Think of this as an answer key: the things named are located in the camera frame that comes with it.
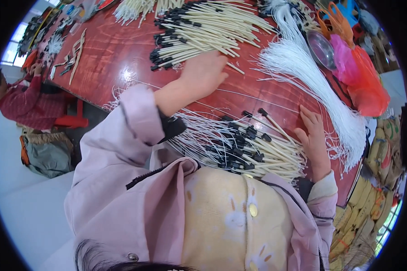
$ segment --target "red striped sweater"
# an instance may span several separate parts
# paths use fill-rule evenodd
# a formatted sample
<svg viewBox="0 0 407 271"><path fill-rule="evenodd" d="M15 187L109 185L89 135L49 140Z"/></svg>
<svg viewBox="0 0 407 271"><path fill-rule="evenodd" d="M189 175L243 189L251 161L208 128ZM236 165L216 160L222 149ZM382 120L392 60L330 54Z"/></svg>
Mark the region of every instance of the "red striped sweater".
<svg viewBox="0 0 407 271"><path fill-rule="evenodd" d="M31 81L30 85L26 87L23 80ZM43 94L40 90L40 75L27 75L8 84L7 93L0 99L3 116L34 129L50 129L56 118L64 115L65 99L61 93Z"/></svg>

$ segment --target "orange bag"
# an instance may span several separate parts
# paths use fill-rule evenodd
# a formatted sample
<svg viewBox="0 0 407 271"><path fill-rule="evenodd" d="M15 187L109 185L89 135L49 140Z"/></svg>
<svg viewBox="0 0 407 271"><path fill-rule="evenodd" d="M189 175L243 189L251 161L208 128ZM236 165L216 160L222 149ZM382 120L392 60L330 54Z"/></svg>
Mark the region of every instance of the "orange bag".
<svg viewBox="0 0 407 271"><path fill-rule="evenodd" d="M348 93L362 116L378 117L386 111L391 100L368 53L360 46L351 51L359 70L355 83L347 87Z"/></svg>
<svg viewBox="0 0 407 271"><path fill-rule="evenodd" d="M332 7L335 8L336 14L333 13ZM354 42L353 42L353 29L351 29L350 23L348 20L342 15L341 11L335 5L335 3L329 3L329 12L319 9L316 11L317 19L319 25L321 26L322 34L326 37L326 39L330 40L330 34L337 34L341 36L341 38L348 44L351 49L354 49ZM320 11L324 12L329 16L332 31L329 31L324 21L319 17Z"/></svg>

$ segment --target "yellow shirt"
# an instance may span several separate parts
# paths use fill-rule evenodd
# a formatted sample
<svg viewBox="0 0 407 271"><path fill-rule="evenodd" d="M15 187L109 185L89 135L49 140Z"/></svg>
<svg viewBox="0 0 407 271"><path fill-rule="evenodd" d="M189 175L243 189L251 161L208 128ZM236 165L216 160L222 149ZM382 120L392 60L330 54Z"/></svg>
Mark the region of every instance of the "yellow shirt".
<svg viewBox="0 0 407 271"><path fill-rule="evenodd" d="M185 178L184 265L285 271L292 234L286 202L266 184L209 167Z"/></svg>

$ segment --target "shirt button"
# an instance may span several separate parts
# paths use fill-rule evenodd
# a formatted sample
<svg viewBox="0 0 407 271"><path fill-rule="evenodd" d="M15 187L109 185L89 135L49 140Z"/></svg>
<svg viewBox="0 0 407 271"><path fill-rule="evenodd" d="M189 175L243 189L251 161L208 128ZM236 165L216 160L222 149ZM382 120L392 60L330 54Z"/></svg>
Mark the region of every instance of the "shirt button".
<svg viewBox="0 0 407 271"><path fill-rule="evenodd" d="M255 217L255 216L258 215L258 208L256 207L255 204L250 203L250 205L249 205L249 212L250 212L250 214L251 214L253 217Z"/></svg>
<svg viewBox="0 0 407 271"><path fill-rule="evenodd" d="M137 254L134 254L134 253L128 253L128 259L131 261L131 262L137 262L138 260L139 260L139 257L137 256Z"/></svg>
<svg viewBox="0 0 407 271"><path fill-rule="evenodd" d="M258 271L256 264L254 262L250 262L250 271Z"/></svg>

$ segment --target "red wooden table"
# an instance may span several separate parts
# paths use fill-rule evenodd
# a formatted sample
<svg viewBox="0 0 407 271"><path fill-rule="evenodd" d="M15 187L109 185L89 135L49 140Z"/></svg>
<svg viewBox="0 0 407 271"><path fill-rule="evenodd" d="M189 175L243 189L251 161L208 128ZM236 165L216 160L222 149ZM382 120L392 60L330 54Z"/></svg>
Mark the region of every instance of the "red wooden table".
<svg viewBox="0 0 407 271"><path fill-rule="evenodd" d="M77 0L73 4L78 5L80 2ZM111 93L112 87L125 88L128 85L135 84L136 80L163 87L179 77L180 73L172 69L167 71L164 69L157 70L155 72L150 70L152 63L149 60L149 53L155 48L153 35L162 32L154 26L154 14L146 16L141 28L137 28L139 21L134 21L128 26L122 26L115 22L115 17L112 15L117 5L110 10L100 11L92 19L83 23L74 35L68 34L66 37L62 50L57 55L54 64L64 62L64 57L71 52L72 46L80 39L83 30L87 29L80 63L71 85L69 85L71 72L65 73L63 76L59 75L64 70L64 66L57 67L53 80L50 80L47 76L46 83L57 85L95 106L102 107L109 101L114 100ZM62 13L58 21L64 16L65 13ZM51 27L49 33L45 36L47 41L57 25L59 25L58 22ZM269 35L264 31L256 35L261 40L260 46L262 48L266 47L273 38L273 35ZM247 43L240 43L239 47L241 50L238 53L241 57L232 58L230 62L237 65L246 74L242 75L226 66L224 71L229 74L229 78L220 85L220 89L247 94L296 111L298 111L299 105L303 104L314 112L321 112L315 99L291 84L280 83L275 80L257 81L257 79L268 78L267 75L250 69L256 67L252 61L255 60L254 57L257 57L261 49ZM329 71L325 71L325 73L328 75L327 77L334 89L339 90L339 87L331 78L331 73ZM210 96L200 100L200 102L212 107L227 107L230 114L238 117L241 116L243 110L256 114L258 108L262 107L290 136L295 136L293 133L295 127L305 129L299 114L238 94L215 91ZM194 111L209 112L211 110L197 103L189 105L188 108ZM326 114L324 116L325 129L327 131L333 130L329 116L324 107L321 106L321 108L323 113ZM258 128L263 128L260 123L253 121L252 124ZM332 160L331 165L335 171L339 188L338 205L344 206L358 166L343 174L343 179L341 179L339 160Z"/></svg>

